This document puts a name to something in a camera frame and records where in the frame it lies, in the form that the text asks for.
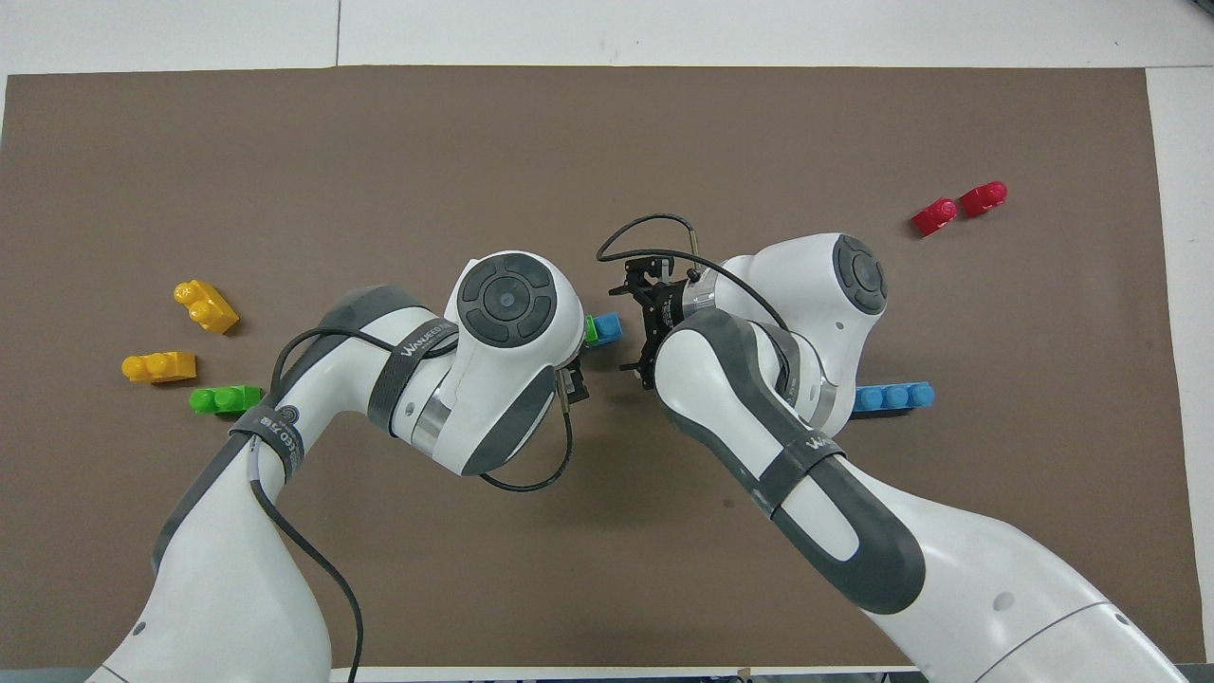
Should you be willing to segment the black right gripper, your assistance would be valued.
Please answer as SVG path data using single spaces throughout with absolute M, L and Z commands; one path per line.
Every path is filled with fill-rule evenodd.
M 673 256 L 642 255 L 625 261 L 623 285 L 611 288 L 612 297 L 629 295 L 643 307 L 645 346 L 636 362 L 620 364 L 622 372 L 634 372 L 646 392 L 656 389 L 656 353 L 668 334 L 686 317 L 709 307 L 709 277 L 699 281 L 673 281 Z

